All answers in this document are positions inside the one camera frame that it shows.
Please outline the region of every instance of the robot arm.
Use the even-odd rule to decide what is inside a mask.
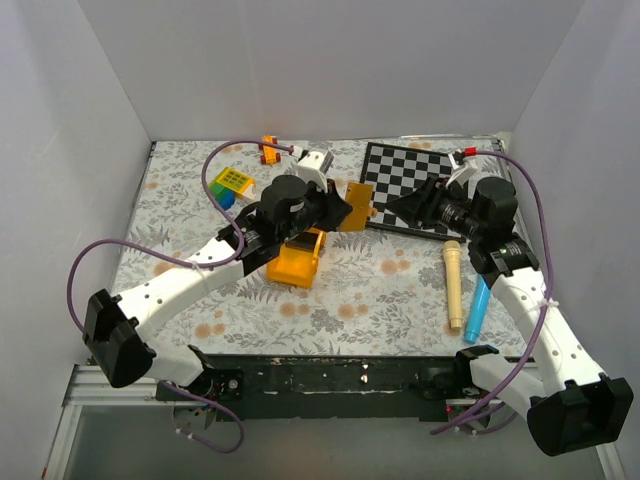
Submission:
[[[457,152],[452,160],[457,181],[428,178],[386,208],[410,226],[442,224],[469,239],[471,264],[528,341],[540,308],[547,306],[540,334],[532,339],[540,379],[521,370],[498,394],[527,420],[540,449],[558,455],[616,440],[633,400],[631,388],[624,378],[606,375],[577,340],[557,303],[545,299],[539,262],[513,231],[518,208],[513,185],[501,178],[484,178],[473,199],[466,197],[458,181],[466,181],[477,166],[461,161],[465,153]],[[487,391],[502,386],[513,369],[489,346],[458,352],[456,364],[467,386]]]
[[[197,267],[233,254],[239,239],[229,226],[189,257],[194,268],[173,268],[118,295],[101,290],[90,298],[83,339],[113,387],[145,376],[174,382],[191,393],[206,392],[212,369],[205,355],[193,346],[157,338],[165,324],[212,290],[277,257],[283,243],[311,227],[336,230],[351,212],[335,183],[325,177],[333,156],[302,149],[294,154],[301,159],[299,175],[276,177],[260,202],[236,218],[244,236],[236,260],[216,268]]]

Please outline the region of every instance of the table surface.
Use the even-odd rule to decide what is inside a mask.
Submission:
[[[380,143],[448,152],[477,146],[494,150],[491,138],[375,139]],[[225,221],[202,191],[200,172],[207,155],[222,142],[157,142],[136,202],[127,239],[176,258],[196,251]],[[329,176],[342,195],[348,181],[358,181],[367,140],[295,141],[303,147],[330,149],[335,159]],[[274,166],[260,163],[254,145],[223,151],[208,178],[225,166],[255,178],[257,191],[295,160],[282,154]],[[509,175],[502,162],[481,158],[480,172]],[[231,213],[237,214],[242,202]],[[160,337],[196,345],[205,353],[274,355],[453,355],[466,345],[448,328],[442,241],[367,229],[330,233],[321,253],[313,288],[290,287],[267,280],[265,267],[196,302],[169,321]],[[171,265],[133,250],[122,253],[114,281],[120,292]],[[463,245],[463,308],[468,311],[476,283]],[[525,343],[495,299],[485,317],[481,343],[506,355],[519,355]]]

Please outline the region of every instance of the wooden microphone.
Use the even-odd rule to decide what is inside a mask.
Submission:
[[[462,328],[462,283],[460,282],[460,244],[445,242],[442,256],[447,269],[447,298],[449,302],[449,328]]]

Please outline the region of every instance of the chessboard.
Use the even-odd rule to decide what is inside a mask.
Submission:
[[[360,183],[373,185],[373,207],[378,214],[369,219],[367,226],[419,237],[464,241],[463,237],[440,225],[427,230],[411,228],[385,210],[385,203],[413,192],[430,173],[445,178],[451,176],[451,164],[446,154],[369,143]]]

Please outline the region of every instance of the blue cylinder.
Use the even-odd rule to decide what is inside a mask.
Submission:
[[[473,304],[471,305],[471,315],[467,322],[467,330],[464,332],[464,341],[466,343],[473,345],[478,340],[484,315],[487,313],[487,307],[489,306],[489,297],[491,297],[491,290],[482,275],[478,275],[476,293],[473,295]]]

